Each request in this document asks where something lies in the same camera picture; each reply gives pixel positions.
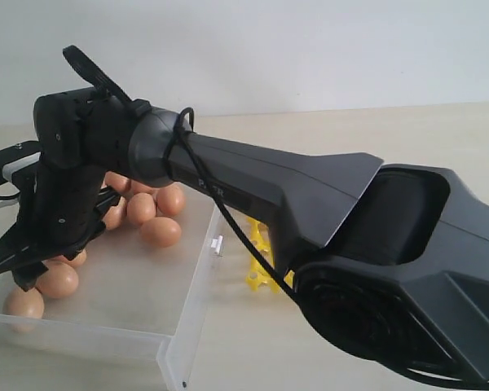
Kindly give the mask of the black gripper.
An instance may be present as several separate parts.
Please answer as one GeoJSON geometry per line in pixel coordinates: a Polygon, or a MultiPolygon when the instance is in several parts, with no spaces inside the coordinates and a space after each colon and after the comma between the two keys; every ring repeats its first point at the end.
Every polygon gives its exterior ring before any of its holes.
{"type": "Polygon", "coordinates": [[[114,190],[101,189],[105,174],[94,165],[57,169],[37,163],[20,187],[15,223],[0,237],[0,275],[10,272],[27,292],[48,271],[44,261],[71,261],[103,234],[103,217],[118,200],[114,190]]]}

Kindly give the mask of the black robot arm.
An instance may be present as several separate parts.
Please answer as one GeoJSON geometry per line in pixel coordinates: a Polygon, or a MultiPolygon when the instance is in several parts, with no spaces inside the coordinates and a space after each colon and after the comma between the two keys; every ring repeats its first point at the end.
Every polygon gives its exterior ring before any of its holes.
{"type": "Polygon", "coordinates": [[[286,293],[332,345],[423,384],[489,390],[489,205],[452,170],[212,138],[190,108],[111,88],[42,96],[33,120],[35,140],[0,150],[20,204],[0,274],[20,287],[104,232],[118,198],[106,173],[180,182],[267,226],[268,273],[293,275],[286,293]]]}

